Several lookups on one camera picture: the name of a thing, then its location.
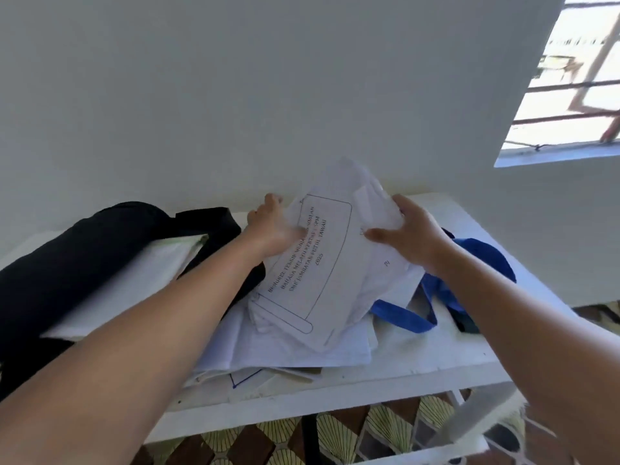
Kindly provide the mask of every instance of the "blue fabric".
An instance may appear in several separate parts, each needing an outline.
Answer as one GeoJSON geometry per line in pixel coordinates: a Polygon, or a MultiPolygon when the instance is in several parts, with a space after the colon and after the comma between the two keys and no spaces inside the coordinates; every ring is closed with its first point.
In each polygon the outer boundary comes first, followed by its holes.
{"type": "MultiPolygon", "coordinates": [[[[455,238],[454,242],[511,281],[516,282],[515,272],[510,267],[510,264],[508,264],[508,261],[500,251],[493,246],[476,240],[475,238],[455,238]]],[[[467,312],[465,312],[463,307],[461,307],[444,281],[427,273],[424,274],[420,285],[429,303],[429,313],[426,317],[421,317],[407,310],[405,307],[399,307],[385,302],[384,300],[377,300],[370,311],[393,325],[413,333],[425,333],[437,326],[437,317],[435,316],[435,312],[433,312],[433,306],[431,304],[433,295],[437,295],[438,299],[448,308],[452,318],[461,331],[479,333],[478,327],[474,321],[469,317],[467,312]]]]}

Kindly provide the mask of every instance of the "floor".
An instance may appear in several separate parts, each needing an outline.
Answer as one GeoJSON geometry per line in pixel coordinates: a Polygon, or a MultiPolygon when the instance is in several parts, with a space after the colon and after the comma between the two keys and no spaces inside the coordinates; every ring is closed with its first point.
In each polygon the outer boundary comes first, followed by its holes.
{"type": "MultiPolygon", "coordinates": [[[[579,307],[582,317],[620,334],[620,307],[579,307]]],[[[470,391],[462,391],[467,399],[470,391]]],[[[423,448],[452,414],[446,394],[405,398],[319,414],[325,465],[345,465],[423,448]]],[[[143,446],[132,465],[302,465],[300,418],[252,424],[143,446]]],[[[454,465],[575,465],[567,448],[531,407],[485,434],[490,450],[454,465]]]]}

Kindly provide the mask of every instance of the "person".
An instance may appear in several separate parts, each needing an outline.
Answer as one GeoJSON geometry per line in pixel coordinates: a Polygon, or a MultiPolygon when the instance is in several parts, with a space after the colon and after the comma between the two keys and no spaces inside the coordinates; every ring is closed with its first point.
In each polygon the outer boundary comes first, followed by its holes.
{"type": "MultiPolygon", "coordinates": [[[[620,338],[532,298],[403,196],[399,230],[366,236],[443,279],[528,402],[582,463],[616,463],[620,338]]],[[[128,464],[187,379],[247,274],[305,230],[269,194],[243,233],[109,321],[0,403],[6,464],[128,464]]]]}

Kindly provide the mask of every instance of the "table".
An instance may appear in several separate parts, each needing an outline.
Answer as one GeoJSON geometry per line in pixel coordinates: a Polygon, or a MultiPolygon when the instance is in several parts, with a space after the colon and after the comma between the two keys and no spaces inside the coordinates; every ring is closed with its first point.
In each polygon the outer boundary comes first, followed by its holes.
{"type": "MultiPolygon", "coordinates": [[[[456,237],[473,237],[498,248],[508,259],[517,283],[556,307],[572,311],[499,245],[449,196],[411,196],[456,237]]],[[[245,224],[245,213],[233,215],[245,224]]],[[[27,254],[58,232],[35,235],[0,260],[0,268],[27,254]]],[[[184,389],[149,435],[147,442],[227,429],[239,425],[314,414],[378,402],[449,392],[454,415],[431,441],[432,448],[377,459],[376,464],[446,462],[488,448],[482,433],[524,402],[495,353],[480,335],[458,331],[438,299],[433,300],[438,327],[413,334],[382,321],[375,324],[379,346],[370,365],[325,368],[320,380],[300,383],[278,376],[243,401],[230,403],[222,391],[205,383],[184,389]],[[467,402],[460,389],[474,388],[467,402]]]]}

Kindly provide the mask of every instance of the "window sill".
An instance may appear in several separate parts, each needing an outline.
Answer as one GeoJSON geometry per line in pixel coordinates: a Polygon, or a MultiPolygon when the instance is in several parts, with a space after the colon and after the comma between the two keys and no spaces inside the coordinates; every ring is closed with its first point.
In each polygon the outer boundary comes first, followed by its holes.
{"type": "Polygon", "coordinates": [[[582,160],[594,157],[612,157],[620,155],[620,142],[601,144],[599,142],[572,143],[546,147],[539,151],[535,148],[517,148],[502,151],[495,161],[495,168],[511,166],[536,165],[555,161],[582,160]]]}

